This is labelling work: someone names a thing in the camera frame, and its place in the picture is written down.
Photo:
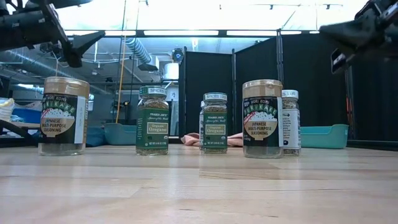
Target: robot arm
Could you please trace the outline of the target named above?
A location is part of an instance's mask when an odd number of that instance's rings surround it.
[[[77,6],[91,0],[31,0],[22,6],[19,0],[15,6],[10,0],[0,0],[0,51],[28,47],[51,42],[61,43],[64,61],[69,66],[82,66],[82,55],[105,36],[104,31],[74,36],[70,41],[62,29],[55,8]],[[6,4],[16,11],[9,15]]]
[[[360,55],[398,58],[398,1],[370,0],[353,21],[321,26],[319,33],[338,46],[332,73],[343,72]]]

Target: spice jar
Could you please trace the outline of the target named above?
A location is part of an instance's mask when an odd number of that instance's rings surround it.
[[[201,111],[199,113],[199,149],[203,150],[203,114],[205,113],[205,102],[200,103]]]
[[[160,86],[144,86],[139,90],[137,154],[167,155],[169,146],[169,104],[167,90]]]
[[[44,81],[40,118],[39,154],[72,156],[86,147],[90,84],[64,77]]]
[[[227,95],[225,93],[206,93],[203,112],[203,152],[226,154],[228,149],[226,120]]]
[[[282,90],[284,155],[299,156],[301,151],[299,92]]]
[[[254,80],[243,84],[243,152],[258,159],[283,156],[282,83]]]

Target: ventilation duct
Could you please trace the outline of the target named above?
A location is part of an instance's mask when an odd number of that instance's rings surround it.
[[[51,77],[55,76],[57,72],[55,68],[46,65],[41,62],[37,58],[32,58],[28,55],[23,55],[19,53],[17,50],[7,50],[5,52],[0,52],[0,62],[11,63],[12,66],[26,70],[28,72],[34,73],[36,75],[42,75],[43,77]],[[58,72],[60,76],[68,77],[68,78],[77,78],[80,80],[84,80],[84,77],[73,74],[70,75],[71,72],[65,71],[64,68],[58,67]],[[97,86],[90,86],[91,89],[94,89],[100,93],[109,94],[109,92],[103,90],[102,88],[98,88]]]
[[[125,41],[125,44],[138,58],[140,62],[138,68],[141,71],[153,72],[159,70],[159,59],[156,56],[150,55],[139,39],[129,38]]]

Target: wooden table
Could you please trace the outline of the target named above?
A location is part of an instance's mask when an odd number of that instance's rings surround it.
[[[98,147],[40,157],[0,149],[0,223],[398,223],[398,153],[304,149],[248,159],[242,149],[168,156]]]

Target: teal plastic tray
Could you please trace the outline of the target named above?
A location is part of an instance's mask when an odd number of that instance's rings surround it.
[[[105,139],[113,146],[133,146],[136,144],[137,126],[116,123],[104,124]]]
[[[301,127],[301,146],[342,149],[347,146],[348,125]]]

